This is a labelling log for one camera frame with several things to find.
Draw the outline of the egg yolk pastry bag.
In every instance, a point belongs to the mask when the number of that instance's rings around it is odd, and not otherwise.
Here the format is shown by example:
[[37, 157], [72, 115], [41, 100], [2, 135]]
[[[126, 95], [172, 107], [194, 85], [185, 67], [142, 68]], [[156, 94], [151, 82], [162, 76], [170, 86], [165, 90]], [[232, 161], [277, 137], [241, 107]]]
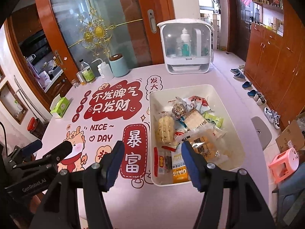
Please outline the egg yolk pastry bag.
[[180, 144], [188, 141], [194, 151], [201, 154], [207, 162], [219, 165], [229, 160], [229, 150], [223, 139], [226, 133], [225, 130], [207, 123], [185, 133]]

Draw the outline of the orange oats bar packet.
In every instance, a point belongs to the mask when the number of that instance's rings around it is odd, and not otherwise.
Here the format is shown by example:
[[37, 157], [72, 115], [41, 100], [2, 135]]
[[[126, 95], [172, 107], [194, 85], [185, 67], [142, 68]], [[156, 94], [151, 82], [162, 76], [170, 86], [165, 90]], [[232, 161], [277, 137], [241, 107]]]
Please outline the orange oats bar packet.
[[181, 153], [181, 144], [171, 152], [173, 184], [189, 181], [189, 174]]

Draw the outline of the green small snack packet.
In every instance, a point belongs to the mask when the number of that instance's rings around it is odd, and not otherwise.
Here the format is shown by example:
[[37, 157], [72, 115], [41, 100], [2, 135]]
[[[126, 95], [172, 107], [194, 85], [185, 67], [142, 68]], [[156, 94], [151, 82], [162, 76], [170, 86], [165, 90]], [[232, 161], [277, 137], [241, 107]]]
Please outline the green small snack packet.
[[203, 117], [210, 123], [214, 124], [216, 127], [221, 128], [222, 124], [223, 124], [223, 118], [221, 117], [217, 117], [213, 114], [207, 113], [205, 112], [203, 114]]

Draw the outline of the dark seaweed snack packet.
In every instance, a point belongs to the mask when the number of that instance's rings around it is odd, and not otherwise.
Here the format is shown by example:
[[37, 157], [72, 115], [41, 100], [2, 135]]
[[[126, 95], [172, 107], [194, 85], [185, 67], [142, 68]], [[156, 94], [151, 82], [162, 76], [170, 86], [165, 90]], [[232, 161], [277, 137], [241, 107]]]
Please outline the dark seaweed snack packet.
[[165, 175], [172, 170], [172, 155], [169, 150], [158, 148], [157, 160], [157, 174], [158, 176]]

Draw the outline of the toast bread packet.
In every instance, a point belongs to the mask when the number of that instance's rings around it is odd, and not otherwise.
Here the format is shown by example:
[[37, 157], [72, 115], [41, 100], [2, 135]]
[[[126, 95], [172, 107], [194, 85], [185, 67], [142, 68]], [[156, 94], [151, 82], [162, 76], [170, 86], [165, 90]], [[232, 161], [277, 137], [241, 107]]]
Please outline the toast bread packet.
[[208, 122], [196, 109], [193, 109], [185, 116], [184, 123], [189, 130], [195, 130]]

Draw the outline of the yellow puff snack bag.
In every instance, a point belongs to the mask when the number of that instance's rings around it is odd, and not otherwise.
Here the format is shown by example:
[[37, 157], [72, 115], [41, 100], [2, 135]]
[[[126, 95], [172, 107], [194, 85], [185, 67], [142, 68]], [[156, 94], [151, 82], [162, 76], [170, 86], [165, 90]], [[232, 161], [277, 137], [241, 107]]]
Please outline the yellow puff snack bag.
[[159, 118], [156, 129], [157, 143], [171, 145], [174, 141], [174, 133], [175, 133], [174, 127], [175, 127], [175, 120], [170, 115], [165, 115]]

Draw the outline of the red white candy packet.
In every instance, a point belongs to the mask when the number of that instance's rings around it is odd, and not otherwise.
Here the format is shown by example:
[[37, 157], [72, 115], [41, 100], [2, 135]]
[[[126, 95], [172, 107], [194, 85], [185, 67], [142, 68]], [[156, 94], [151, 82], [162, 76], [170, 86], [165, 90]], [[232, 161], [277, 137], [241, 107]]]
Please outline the red white candy packet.
[[191, 96], [187, 98], [186, 103], [188, 110], [196, 109], [200, 114], [211, 110], [207, 100], [203, 97]]

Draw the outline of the mixed nuts packet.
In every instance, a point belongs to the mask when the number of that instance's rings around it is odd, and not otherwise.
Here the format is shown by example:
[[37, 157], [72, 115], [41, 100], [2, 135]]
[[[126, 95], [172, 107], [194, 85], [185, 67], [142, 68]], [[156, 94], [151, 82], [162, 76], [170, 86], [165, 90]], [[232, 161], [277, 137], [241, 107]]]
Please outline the mixed nuts packet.
[[176, 119], [180, 119], [186, 114], [187, 110], [182, 102], [175, 102], [172, 107], [172, 113]]

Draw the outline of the red date snack packet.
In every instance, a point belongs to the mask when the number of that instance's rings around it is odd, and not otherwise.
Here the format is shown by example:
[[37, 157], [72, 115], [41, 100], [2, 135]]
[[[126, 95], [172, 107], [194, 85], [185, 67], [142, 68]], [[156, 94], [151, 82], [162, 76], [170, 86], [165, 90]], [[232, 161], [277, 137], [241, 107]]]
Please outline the red date snack packet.
[[174, 132], [173, 139], [170, 140], [169, 143], [162, 143], [161, 148], [165, 150], [169, 150], [170, 152], [175, 152], [180, 141], [182, 140], [182, 136], [188, 132], [188, 129], [182, 128], [178, 129]]

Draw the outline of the pink plastic stool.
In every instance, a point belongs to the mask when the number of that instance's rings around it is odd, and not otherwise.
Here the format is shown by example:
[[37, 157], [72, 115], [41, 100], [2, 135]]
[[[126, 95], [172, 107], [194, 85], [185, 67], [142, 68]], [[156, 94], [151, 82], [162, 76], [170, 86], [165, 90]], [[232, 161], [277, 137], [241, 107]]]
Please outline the pink plastic stool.
[[299, 156], [293, 147], [276, 155], [270, 164], [268, 164], [268, 168], [274, 177], [275, 184], [290, 177], [297, 170], [298, 166]]

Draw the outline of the grey round stool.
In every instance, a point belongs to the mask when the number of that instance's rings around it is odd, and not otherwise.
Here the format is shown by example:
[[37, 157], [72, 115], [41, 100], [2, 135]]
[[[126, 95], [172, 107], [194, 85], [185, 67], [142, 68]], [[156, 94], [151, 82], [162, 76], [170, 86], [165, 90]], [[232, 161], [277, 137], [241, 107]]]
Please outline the grey round stool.
[[272, 134], [267, 125], [262, 121], [260, 117], [252, 117], [251, 121], [254, 125], [254, 128], [256, 129], [256, 133], [258, 135], [262, 149], [265, 150], [265, 148], [268, 146], [272, 139]]

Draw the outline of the green tissue box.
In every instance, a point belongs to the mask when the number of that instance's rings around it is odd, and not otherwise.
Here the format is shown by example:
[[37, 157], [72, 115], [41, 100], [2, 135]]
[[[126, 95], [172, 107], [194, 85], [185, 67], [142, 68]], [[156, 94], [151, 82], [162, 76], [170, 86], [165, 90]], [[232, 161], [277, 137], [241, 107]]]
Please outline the green tissue box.
[[52, 101], [50, 106], [50, 113], [53, 118], [62, 118], [67, 110], [70, 101], [66, 97], [61, 97], [58, 94]]

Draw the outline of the cardboard box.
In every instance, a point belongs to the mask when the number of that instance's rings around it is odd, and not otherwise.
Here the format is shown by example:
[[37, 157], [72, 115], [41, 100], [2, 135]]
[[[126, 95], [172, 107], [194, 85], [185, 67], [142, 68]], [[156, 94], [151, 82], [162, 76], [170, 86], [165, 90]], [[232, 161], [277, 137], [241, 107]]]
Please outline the cardboard box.
[[280, 153], [290, 148], [301, 150], [304, 147], [304, 112], [292, 120], [275, 141]]

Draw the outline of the small glass cup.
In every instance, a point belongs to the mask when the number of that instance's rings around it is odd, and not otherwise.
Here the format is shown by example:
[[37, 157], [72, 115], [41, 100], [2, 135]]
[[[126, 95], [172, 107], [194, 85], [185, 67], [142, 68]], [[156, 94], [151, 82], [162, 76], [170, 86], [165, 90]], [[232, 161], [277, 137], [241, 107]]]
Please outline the small glass cup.
[[79, 85], [80, 85], [80, 83], [79, 83], [77, 80], [73, 79], [73, 80], [71, 81], [71, 85], [72, 85], [74, 88], [78, 88]]

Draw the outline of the small orange-bottom jar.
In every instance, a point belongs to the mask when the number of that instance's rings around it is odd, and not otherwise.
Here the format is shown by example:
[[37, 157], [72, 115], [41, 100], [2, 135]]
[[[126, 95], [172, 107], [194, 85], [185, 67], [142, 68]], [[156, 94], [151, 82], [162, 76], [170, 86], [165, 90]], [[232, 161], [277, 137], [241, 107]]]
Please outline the small orange-bottom jar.
[[86, 85], [87, 84], [87, 81], [85, 79], [85, 77], [83, 76], [82, 72], [79, 71], [76, 73], [76, 76], [78, 77], [78, 80], [80, 81], [81, 85]]

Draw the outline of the clear bottle green label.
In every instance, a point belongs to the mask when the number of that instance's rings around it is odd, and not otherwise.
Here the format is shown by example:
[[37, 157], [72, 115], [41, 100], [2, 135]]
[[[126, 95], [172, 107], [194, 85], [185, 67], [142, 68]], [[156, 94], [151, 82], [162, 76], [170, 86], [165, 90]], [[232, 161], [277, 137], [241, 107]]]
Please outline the clear bottle green label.
[[91, 69], [91, 66], [85, 62], [83, 59], [79, 60], [81, 65], [81, 72], [84, 77], [84, 79], [87, 81], [87, 83], [93, 83], [96, 78], [95, 75]]

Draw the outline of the white squeeze bottle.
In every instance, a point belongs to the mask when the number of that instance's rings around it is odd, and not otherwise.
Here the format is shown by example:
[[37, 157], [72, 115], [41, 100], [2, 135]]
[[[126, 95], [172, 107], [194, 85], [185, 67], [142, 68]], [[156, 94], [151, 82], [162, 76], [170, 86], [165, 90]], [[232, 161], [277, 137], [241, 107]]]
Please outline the white squeeze bottle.
[[105, 81], [109, 81], [114, 78], [110, 65], [101, 58], [93, 60], [91, 63], [91, 68], [95, 77], [101, 77]]

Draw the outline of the white plastic storage bin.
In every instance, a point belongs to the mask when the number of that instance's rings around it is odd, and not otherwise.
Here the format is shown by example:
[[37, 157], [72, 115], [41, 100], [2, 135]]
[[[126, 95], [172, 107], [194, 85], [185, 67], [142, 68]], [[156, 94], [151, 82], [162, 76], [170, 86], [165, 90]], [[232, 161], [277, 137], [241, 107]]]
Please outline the white plastic storage bin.
[[154, 92], [149, 97], [152, 181], [157, 186], [189, 182], [182, 143], [189, 141], [207, 162], [232, 171], [245, 158], [242, 143], [211, 85]]

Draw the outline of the teal canister brown lid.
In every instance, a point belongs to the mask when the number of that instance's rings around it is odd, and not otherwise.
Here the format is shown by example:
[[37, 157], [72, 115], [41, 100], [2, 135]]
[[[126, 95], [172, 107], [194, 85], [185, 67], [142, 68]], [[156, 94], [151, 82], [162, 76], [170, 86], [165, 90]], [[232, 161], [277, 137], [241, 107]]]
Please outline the teal canister brown lid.
[[115, 77], [123, 77], [129, 73], [129, 67], [121, 53], [111, 56], [109, 61]]

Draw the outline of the white countertop sterilizer cabinet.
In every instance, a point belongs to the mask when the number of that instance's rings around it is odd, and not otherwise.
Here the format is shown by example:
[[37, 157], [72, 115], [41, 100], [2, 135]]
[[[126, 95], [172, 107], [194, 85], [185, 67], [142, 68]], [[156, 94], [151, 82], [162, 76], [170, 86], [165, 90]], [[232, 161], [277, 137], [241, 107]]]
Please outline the white countertop sterilizer cabinet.
[[164, 64], [170, 74], [209, 72], [214, 54], [213, 27], [198, 19], [175, 19], [157, 24], [160, 29]]

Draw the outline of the wooden cabinet wall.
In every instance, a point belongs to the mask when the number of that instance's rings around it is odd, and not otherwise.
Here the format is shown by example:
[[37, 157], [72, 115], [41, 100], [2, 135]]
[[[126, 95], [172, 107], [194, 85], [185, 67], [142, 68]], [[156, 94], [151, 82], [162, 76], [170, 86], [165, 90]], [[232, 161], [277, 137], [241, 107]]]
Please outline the wooden cabinet wall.
[[280, 36], [262, 25], [251, 25], [246, 77], [280, 116], [284, 129], [304, 110], [304, 25], [288, 0]]

